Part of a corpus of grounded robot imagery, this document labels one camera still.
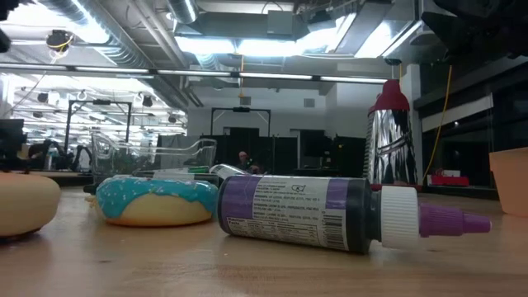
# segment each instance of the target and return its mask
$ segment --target red cap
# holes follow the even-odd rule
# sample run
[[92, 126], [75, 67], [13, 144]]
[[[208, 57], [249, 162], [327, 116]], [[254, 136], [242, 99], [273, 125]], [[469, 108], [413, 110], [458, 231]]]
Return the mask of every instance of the red cap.
[[383, 91], [378, 95], [376, 104], [369, 109], [373, 111], [410, 111], [409, 101], [399, 88], [399, 81], [390, 79], [383, 85]]

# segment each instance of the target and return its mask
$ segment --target nutrition facts label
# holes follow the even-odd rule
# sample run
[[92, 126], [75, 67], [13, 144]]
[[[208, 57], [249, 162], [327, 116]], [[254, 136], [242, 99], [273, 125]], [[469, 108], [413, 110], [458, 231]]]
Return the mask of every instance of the nutrition facts label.
[[252, 219], [228, 217], [240, 236], [347, 250], [345, 210], [327, 210], [327, 178], [263, 177], [255, 189]]

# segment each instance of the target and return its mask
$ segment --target white cap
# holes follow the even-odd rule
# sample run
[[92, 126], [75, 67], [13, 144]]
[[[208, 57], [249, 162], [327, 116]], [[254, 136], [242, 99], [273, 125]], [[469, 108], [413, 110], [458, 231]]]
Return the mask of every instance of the white cap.
[[409, 249], [420, 237], [416, 189], [404, 186], [381, 188], [381, 243], [386, 248]]

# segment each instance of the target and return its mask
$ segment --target barcode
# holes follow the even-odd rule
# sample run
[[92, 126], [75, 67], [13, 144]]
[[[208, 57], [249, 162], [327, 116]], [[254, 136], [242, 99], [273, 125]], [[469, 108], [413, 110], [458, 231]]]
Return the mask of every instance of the barcode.
[[329, 248], [344, 250], [343, 217], [341, 215], [323, 215], [324, 240]]

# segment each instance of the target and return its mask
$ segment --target purple nozzle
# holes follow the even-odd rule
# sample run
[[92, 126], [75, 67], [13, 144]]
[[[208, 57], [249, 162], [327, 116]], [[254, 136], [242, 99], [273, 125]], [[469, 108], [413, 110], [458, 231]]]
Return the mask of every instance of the purple nozzle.
[[488, 233], [492, 223], [487, 217], [466, 214], [453, 207], [420, 204], [420, 235], [460, 236], [465, 233]]

